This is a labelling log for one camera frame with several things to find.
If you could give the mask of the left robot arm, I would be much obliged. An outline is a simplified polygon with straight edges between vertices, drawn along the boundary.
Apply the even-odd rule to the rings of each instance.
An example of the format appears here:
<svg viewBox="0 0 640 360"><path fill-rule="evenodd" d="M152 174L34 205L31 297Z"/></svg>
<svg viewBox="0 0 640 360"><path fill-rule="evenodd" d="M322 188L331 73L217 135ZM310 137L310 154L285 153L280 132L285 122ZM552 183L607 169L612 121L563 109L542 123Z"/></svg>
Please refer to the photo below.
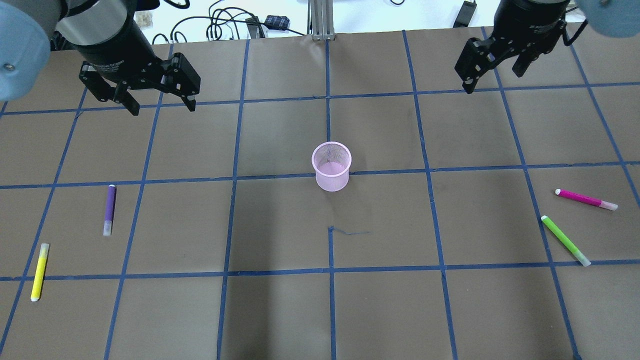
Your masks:
<svg viewBox="0 0 640 360"><path fill-rule="evenodd" d="M155 89L194 112L201 76L180 52L158 57L135 21L137 12L159 6L158 0L3 0L1 100L18 100L33 88L58 33L82 55L78 79L96 100L137 116L140 104L131 92Z"/></svg>

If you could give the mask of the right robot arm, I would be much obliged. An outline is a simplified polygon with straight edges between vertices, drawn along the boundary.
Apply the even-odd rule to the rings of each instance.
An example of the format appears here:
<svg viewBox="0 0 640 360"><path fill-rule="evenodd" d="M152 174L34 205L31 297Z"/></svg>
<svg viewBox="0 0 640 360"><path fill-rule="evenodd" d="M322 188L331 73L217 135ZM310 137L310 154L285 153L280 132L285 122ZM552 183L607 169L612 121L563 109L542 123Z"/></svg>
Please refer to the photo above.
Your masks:
<svg viewBox="0 0 640 360"><path fill-rule="evenodd" d="M467 94L478 80L506 59L515 58L517 77L541 55L551 53L558 41L571 46L590 26L610 38L629 38L639 32L637 0L577 0L585 16L573 36L567 29L567 0L502 0L494 14L493 32L487 39L469 38L455 62L454 70Z"/></svg>

